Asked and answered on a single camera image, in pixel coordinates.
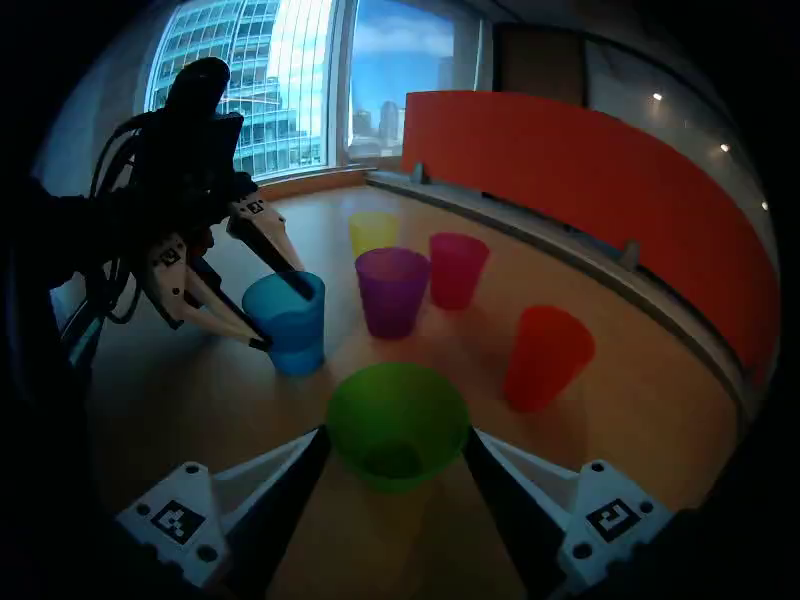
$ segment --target glass skyscraper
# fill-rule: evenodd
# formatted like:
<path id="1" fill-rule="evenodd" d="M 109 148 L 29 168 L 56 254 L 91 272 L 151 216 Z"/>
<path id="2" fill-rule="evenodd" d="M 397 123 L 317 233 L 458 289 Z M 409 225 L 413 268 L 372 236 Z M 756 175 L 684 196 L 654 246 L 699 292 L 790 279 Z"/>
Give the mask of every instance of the glass skyscraper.
<path id="1" fill-rule="evenodd" d="M 331 0 L 194 0 L 175 10 L 148 82 L 147 106 L 164 106 L 183 68 L 216 56 L 231 70 L 222 113 L 245 117 L 234 155 L 256 179 L 320 166 Z"/>

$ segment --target blue plastic cup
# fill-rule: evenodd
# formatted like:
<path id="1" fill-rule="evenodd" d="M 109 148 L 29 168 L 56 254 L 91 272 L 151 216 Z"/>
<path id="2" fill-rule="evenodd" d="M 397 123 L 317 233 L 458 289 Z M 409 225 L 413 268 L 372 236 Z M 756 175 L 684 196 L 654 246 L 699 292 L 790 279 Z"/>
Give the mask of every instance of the blue plastic cup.
<path id="1" fill-rule="evenodd" d="M 286 375 L 307 375 L 325 360 L 325 284 L 313 273 L 298 275 L 314 289 L 310 301 L 279 275 L 259 279 L 242 297 L 244 312 L 272 338 L 272 364 Z"/>

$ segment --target yellow plastic cup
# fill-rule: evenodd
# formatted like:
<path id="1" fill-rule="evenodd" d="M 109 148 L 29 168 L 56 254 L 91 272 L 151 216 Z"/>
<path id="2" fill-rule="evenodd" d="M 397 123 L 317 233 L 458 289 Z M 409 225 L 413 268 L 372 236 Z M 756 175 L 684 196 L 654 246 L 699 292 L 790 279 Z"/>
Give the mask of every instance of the yellow plastic cup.
<path id="1" fill-rule="evenodd" d="M 376 248 L 391 248 L 397 244 L 397 217 L 389 213 L 356 213 L 348 219 L 353 258 Z"/>

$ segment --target red partition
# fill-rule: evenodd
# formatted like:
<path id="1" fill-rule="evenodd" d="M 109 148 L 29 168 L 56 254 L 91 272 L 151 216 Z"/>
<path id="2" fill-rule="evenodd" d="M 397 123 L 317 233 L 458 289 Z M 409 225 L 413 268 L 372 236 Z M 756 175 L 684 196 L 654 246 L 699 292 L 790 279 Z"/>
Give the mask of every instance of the red partition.
<path id="1" fill-rule="evenodd" d="M 780 325 L 778 281 L 755 231 L 708 175 L 608 115 L 522 94 L 406 100 L 403 169 L 478 189 L 622 249 L 713 323 L 762 380 Z"/>

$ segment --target cloud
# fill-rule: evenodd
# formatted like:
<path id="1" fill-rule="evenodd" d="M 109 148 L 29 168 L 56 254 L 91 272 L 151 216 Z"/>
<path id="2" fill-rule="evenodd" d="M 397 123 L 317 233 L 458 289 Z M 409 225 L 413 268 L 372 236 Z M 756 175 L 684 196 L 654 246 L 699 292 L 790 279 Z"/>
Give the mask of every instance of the cloud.
<path id="1" fill-rule="evenodd" d="M 358 23 L 353 40 L 354 54 L 378 52 L 424 52 L 432 56 L 453 56 L 453 32 L 444 22 L 387 17 Z"/>

